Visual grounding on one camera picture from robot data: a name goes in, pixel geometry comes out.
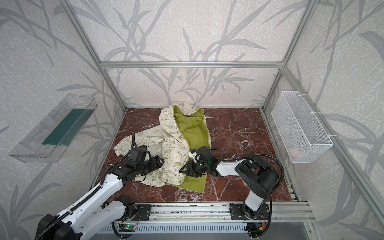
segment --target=cream fabric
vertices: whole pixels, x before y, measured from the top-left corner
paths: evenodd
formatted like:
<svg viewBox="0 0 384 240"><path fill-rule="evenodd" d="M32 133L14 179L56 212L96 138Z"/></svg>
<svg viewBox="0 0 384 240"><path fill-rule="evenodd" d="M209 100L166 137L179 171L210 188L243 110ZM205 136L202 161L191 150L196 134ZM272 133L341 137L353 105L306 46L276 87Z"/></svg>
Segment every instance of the cream fabric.
<svg viewBox="0 0 384 240"><path fill-rule="evenodd" d="M184 182L185 174L179 170L188 161L189 144L180 132L174 117L174 106L178 106L184 115L197 112L200 108L187 102L174 102L169 107L161 110L160 125L135 134L138 146L146 145L151 155L159 155L164 159L163 167L147 174L143 184L161 187L165 184L180 185ZM207 125L207 117L204 115L204 124ZM121 140L115 147L117 155L125 155L132 144L132 136ZM143 180L137 175L135 180Z"/></svg>

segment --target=white wire mesh basket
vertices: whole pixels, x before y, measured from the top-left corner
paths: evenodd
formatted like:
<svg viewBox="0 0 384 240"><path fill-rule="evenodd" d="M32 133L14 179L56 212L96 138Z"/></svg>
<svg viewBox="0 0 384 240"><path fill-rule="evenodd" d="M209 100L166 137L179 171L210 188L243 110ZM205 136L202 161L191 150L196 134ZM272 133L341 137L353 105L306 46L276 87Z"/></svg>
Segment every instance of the white wire mesh basket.
<svg viewBox="0 0 384 240"><path fill-rule="evenodd" d="M313 162L333 146L298 91L282 91L271 114L292 163Z"/></svg>

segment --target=floral wallpaper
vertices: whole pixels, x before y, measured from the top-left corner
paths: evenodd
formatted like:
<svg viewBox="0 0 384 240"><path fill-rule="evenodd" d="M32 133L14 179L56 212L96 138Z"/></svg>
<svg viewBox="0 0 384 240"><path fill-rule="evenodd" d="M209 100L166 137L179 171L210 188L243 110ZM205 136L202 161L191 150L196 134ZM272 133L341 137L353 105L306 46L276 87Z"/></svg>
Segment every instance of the floral wallpaper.
<svg viewBox="0 0 384 240"><path fill-rule="evenodd" d="M288 63L374 187L384 196L384 1L319 3ZM292 90L283 79L278 93ZM275 128L279 148L286 154ZM286 165L325 239L384 239L384 230L332 152Z"/></svg>
<svg viewBox="0 0 384 240"><path fill-rule="evenodd" d="M307 0L70 0L101 61L281 61ZM127 106L262 106L277 70L109 69Z"/></svg>
<svg viewBox="0 0 384 240"><path fill-rule="evenodd" d="M0 238L33 239L37 223L75 202L93 184L119 127L122 108L58 3L0 1ZM10 157L68 93L98 107L57 163Z"/></svg>

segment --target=gray floor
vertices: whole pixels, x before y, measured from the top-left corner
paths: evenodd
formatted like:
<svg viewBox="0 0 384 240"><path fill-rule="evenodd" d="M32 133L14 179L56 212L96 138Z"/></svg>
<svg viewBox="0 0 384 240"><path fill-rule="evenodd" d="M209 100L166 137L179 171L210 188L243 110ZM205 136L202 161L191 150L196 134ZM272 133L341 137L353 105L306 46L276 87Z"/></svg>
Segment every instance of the gray floor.
<svg viewBox="0 0 384 240"><path fill-rule="evenodd" d="M117 240L114 234L96 234L91 240ZM190 233L190 234L134 234L129 240L249 240L244 233ZM301 222L273 223L260 240L309 240L304 224Z"/></svg>

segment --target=marble surface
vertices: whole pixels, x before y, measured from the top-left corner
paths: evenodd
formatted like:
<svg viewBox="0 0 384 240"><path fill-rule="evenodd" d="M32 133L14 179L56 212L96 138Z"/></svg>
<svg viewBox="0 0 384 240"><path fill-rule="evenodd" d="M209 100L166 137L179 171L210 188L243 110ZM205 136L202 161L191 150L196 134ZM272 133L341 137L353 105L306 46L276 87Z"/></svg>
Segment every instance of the marble surface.
<svg viewBox="0 0 384 240"><path fill-rule="evenodd" d="M159 124L160 108L128 109L120 126L120 130L109 150L101 174L121 156L116 156L113 147L124 137ZM207 126L212 138L212 148L223 150L223 157L231 159L250 152L266 153L275 156L271 140L258 108L205 108ZM269 163L276 169L273 161ZM136 202L178 202L178 201L243 201L249 193L249 188L240 177L207 177L205 193L200 194L178 187L165 185L151 187L138 182L126 184L108 201L124 194ZM272 194L274 201L290 201L285 181Z"/></svg>

